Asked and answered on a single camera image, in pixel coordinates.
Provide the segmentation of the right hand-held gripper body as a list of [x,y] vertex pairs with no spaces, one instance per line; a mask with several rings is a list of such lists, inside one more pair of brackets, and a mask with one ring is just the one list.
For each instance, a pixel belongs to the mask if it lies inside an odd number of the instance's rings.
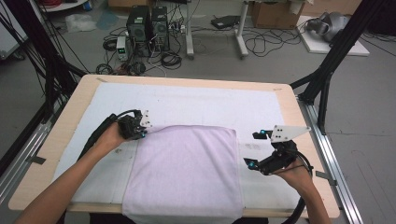
[[275,171],[286,168],[296,159],[302,159],[308,170],[311,170],[309,160],[297,149],[293,141],[295,137],[310,131],[311,128],[307,126],[276,125],[269,138],[275,150],[268,158],[259,161],[261,167],[259,171],[263,175],[272,175]]

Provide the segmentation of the lilac towel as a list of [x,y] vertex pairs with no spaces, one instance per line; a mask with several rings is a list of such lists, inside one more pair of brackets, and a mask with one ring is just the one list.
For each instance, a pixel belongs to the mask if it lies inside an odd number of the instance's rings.
[[122,202],[135,224],[233,224],[243,214],[236,132],[168,126],[139,141]]

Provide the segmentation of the person's left hand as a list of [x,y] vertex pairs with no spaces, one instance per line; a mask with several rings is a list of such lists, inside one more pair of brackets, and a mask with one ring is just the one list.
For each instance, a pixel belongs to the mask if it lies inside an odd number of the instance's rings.
[[124,142],[125,139],[119,132],[119,124],[114,122],[101,134],[94,144],[94,148],[96,151],[107,154]]

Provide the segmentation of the person's right hand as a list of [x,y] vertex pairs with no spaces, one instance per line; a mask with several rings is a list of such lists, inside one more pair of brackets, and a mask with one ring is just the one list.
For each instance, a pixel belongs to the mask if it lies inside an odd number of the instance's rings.
[[303,163],[299,160],[292,162],[289,166],[275,171],[275,175],[283,178],[291,187],[300,192],[306,189],[312,182],[311,176]]

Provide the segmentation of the black tape strip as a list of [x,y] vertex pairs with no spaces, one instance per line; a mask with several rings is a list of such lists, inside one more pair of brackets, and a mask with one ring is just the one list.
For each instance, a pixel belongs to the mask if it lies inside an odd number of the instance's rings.
[[315,174],[317,177],[319,178],[323,178],[326,179],[329,182],[330,186],[337,186],[337,180],[333,179],[331,175],[327,174],[327,173],[323,173],[321,171],[315,171]]
[[38,156],[31,156],[26,159],[28,162],[37,163],[42,165],[46,160]]

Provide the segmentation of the white power supply box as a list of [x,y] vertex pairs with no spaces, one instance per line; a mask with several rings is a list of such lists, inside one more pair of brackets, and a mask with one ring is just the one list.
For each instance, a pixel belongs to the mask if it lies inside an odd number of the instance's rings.
[[117,45],[116,51],[118,53],[118,57],[122,62],[125,62],[128,59],[128,49],[126,45],[126,37],[118,36],[117,37]]

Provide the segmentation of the large black computer tower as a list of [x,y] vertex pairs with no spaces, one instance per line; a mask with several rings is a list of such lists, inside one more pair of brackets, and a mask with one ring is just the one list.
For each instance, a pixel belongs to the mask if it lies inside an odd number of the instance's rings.
[[152,38],[150,25],[149,7],[132,6],[126,27],[133,53],[137,56],[149,56],[149,40]]

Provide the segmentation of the slim black computer tower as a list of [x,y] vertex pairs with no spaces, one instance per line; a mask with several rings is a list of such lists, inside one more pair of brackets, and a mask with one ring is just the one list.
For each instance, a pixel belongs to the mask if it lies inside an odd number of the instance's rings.
[[151,11],[151,22],[155,48],[161,51],[168,51],[170,47],[167,7],[154,7]]

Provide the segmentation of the white floor board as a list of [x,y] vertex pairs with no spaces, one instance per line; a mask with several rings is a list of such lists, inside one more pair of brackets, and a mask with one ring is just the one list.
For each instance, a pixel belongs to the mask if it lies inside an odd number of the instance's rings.
[[[297,21],[297,30],[307,51],[310,53],[327,54],[331,49],[330,44],[315,32],[305,30],[308,20],[310,20],[309,16],[301,16]],[[347,55],[368,57],[370,52],[360,41],[357,41]]]

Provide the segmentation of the clear plastic bag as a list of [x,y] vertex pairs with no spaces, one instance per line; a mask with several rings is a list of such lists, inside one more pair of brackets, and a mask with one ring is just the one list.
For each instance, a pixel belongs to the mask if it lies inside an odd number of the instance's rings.
[[89,32],[96,29],[96,23],[90,15],[73,14],[65,17],[67,31],[69,33]]

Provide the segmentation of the black flat device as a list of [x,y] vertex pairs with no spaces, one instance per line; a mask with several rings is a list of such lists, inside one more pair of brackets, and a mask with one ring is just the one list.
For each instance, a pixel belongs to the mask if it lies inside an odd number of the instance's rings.
[[216,27],[217,29],[224,29],[233,27],[238,24],[240,21],[239,16],[223,16],[219,18],[215,18],[211,21],[211,24]]

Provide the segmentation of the brown cardboard box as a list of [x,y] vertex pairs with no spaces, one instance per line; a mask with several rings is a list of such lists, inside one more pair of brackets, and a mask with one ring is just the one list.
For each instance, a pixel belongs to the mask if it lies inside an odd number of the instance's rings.
[[305,0],[255,1],[251,19],[255,28],[294,29],[304,9]]

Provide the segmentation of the white round table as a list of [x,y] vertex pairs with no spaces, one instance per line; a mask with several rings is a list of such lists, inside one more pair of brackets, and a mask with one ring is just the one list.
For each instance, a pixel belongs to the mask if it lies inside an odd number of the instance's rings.
[[89,1],[90,0],[77,0],[74,3],[62,2],[60,5],[54,6],[54,7],[48,7],[48,6],[42,6],[42,5],[40,5],[39,7],[47,12],[56,12],[56,11],[67,10],[67,9],[74,8],[74,7],[79,7]]

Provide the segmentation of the aluminium rail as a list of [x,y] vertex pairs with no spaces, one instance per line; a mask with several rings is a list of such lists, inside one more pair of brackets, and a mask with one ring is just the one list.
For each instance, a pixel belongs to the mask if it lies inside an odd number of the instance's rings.
[[338,210],[345,216],[348,224],[363,224],[361,213],[349,190],[338,160],[334,154],[330,138],[318,126],[318,112],[313,105],[298,101],[305,121],[312,128],[314,142],[318,145],[319,157],[327,171],[328,180],[335,191]]
[[16,154],[16,157],[0,177],[0,205],[5,203],[6,198],[15,189],[17,182],[31,164],[26,159],[36,156],[38,150],[42,147],[49,135],[50,130],[51,124],[40,123],[22,143],[21,150]]

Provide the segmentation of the black frame stand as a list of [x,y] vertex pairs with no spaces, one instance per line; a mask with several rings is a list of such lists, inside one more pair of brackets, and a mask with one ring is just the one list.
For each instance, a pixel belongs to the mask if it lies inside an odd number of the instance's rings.
[[87,75],[87,72],[69,63],[55,48],[29,0],[3,0],[3,2],[26,33],[39,55],[39,58],[35,59],[29,53],[29,47],[21,42],[16,29],[0,13],[0,22],[27,54],[36,73],[45,80],[45,103],[42,109],[44,119],[49,119],[55,114],[54,106],[59,97],[65,96],[69,98],[76,89],[78,83],[74,76],[83,77]]
[[310,75],[290,84],[293,89],[306,84],[304,91],[298,95],[298,99],[306,105],[313,105],[317,96],[320,95],[317,126],[323,135],[326,135],[325,121],[332,76],[373,17],[388,1],[361,0],[346,28],[341,32],[320,66]]

